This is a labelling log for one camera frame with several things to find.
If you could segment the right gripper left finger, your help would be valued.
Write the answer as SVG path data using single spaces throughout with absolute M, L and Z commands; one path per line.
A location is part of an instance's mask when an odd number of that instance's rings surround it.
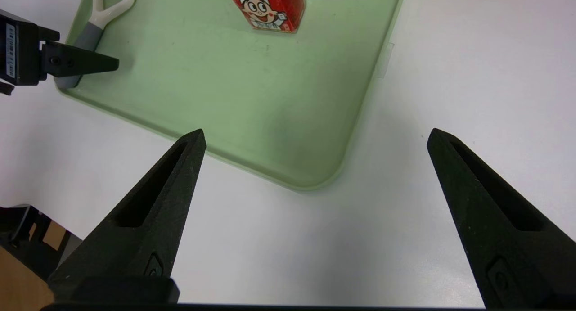
M 55 302 L 177 302 L 171 271 L 206 151 L 179 138 L 49 277 Z

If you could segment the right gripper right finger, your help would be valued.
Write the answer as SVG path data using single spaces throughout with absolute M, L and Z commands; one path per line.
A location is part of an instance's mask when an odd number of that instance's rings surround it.
M 574 309 L 575 241 L 454 135 L 427 150 L 485 307 Z

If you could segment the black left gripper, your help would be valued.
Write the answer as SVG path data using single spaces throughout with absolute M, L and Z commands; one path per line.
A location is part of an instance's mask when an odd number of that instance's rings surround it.
M 2 85 L 36 86 L 46 74 L 75 77 L 116 71 L 119 59 L 58 42 L 60 33 L 0 11 Z

